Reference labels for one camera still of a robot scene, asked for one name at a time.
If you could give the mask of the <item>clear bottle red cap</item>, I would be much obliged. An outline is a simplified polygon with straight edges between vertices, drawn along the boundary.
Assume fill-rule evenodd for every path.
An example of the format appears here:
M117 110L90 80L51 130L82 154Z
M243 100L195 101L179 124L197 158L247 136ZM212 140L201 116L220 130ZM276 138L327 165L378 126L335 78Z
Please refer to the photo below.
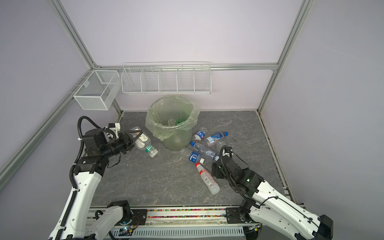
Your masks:
M196 163L196 168L203 182L208 187L209 191L213 195L216 195L220 191L220 186L218 185L218 183L214 180L211 174L200 163Z

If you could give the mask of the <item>clear square bottle green label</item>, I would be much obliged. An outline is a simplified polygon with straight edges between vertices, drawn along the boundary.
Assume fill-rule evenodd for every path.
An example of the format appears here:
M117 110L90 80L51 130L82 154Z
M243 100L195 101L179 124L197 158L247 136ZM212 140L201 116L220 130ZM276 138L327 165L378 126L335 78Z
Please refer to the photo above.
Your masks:
M130 130L131 136L136 140L134 145L137 149L145 151L151 158L158 154L158 150L152 145L151 139L139 127Z

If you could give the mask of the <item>water bottle blue label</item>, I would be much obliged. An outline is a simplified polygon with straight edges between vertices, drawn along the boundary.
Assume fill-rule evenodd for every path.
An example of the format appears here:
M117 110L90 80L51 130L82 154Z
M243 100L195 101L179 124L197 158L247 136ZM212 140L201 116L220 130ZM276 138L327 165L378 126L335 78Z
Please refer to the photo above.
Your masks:
M227 143L226 143L225 141L219 141L219 142L217 142L217 143L216 143L216 150L217 150L217 153L220 153L221 148L222 148L223 146L226 146L226 145L227 145Z
M189 161L191 161L194 164L200 163L203 164L205 159L198 153L192 152L189 156Z

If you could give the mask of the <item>long clear bottle blue cap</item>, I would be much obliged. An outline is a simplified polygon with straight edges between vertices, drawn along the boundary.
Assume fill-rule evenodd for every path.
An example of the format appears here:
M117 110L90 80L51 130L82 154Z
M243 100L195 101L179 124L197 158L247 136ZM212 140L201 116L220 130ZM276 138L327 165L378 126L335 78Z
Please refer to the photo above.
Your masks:
M205 155L206 157L208 157L209 159L211 159L213 162L217 162L219 160L219 156L216 152L214 152L213 150L209 149L208 147L206 147L205 145L202 145L198 142L190 142L190 145L195 149L197 150L199 153Z

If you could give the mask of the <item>green soda bottle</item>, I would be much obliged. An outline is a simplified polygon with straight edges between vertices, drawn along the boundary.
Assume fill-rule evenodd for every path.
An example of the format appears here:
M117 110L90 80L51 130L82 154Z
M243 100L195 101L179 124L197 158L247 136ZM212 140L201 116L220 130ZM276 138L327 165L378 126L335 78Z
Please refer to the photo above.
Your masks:
M185 120L183 118L178 118L176 119L176 125L180 124L180 123L183 123Z

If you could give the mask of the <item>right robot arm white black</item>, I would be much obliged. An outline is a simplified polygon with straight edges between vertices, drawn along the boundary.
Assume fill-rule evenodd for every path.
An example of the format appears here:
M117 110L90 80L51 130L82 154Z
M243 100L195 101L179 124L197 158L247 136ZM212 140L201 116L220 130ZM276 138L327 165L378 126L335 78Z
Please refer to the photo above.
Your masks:
M244 199L240 210L245 222L268 226L291 240L331 240L334 222L296 205L249 168L242 169L225 153L217 160L218 170L230 187Z

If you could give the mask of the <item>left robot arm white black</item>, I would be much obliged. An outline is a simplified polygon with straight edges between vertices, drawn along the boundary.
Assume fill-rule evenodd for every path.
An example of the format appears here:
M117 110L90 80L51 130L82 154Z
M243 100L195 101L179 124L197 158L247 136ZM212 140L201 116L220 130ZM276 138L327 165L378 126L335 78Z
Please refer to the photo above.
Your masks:
M81 136L85 154L70 169L71 193L49 236L51 240L102 240L116 224L132 222L133 212L128 201L115 201L86 229L92 199L110 158L126 154L142 134L141 130L116 135L112 130L93 129Z

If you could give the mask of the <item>water bottle near bin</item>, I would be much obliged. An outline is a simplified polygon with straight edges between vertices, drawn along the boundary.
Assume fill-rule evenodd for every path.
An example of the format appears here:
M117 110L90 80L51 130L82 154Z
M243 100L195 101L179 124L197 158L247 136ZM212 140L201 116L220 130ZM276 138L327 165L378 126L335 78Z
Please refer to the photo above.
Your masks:
M193 135L192 141L200 142L205 138L206 132L207 132L206 128L204 127L199 128L199 130Z

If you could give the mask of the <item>mesh bin with green bag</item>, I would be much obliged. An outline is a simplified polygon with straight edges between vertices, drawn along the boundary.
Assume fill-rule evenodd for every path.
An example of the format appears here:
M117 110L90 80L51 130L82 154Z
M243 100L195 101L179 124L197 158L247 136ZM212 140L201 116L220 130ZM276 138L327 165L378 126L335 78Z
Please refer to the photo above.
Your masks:
M179 151L190 144L201 108L181 96L165 96L156 100L147 111L146 128L164 147ZM176 125L176 119L185 121Z

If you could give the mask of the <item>white mesh box basket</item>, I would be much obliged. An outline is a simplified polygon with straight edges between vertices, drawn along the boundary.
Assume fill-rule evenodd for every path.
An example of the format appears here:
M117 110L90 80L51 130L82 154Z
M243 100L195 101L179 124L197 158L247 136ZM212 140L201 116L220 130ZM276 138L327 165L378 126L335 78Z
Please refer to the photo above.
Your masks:
M107 111L121 87L118 71L93 70L74 93L74 98L83 110Z

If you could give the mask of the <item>blue cap bottle far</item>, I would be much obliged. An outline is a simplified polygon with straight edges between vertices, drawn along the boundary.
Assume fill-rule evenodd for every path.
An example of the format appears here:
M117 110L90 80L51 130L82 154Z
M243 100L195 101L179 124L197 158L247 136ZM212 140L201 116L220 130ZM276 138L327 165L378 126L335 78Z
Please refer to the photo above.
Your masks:
M216 142L228 136L228 134L228 132L217 132L211 136L208 136L205 140L205 144L207 147L212 147L216 144Z

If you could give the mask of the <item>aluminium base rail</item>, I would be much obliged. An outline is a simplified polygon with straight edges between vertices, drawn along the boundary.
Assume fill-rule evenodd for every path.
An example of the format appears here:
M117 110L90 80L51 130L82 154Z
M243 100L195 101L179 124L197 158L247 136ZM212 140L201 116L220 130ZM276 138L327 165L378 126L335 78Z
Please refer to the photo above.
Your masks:
M142 207L132 208L128 224L97 224L110 220L118 209L91 208L86 215L84 240L255 240L262 224L243 222L235 206Z

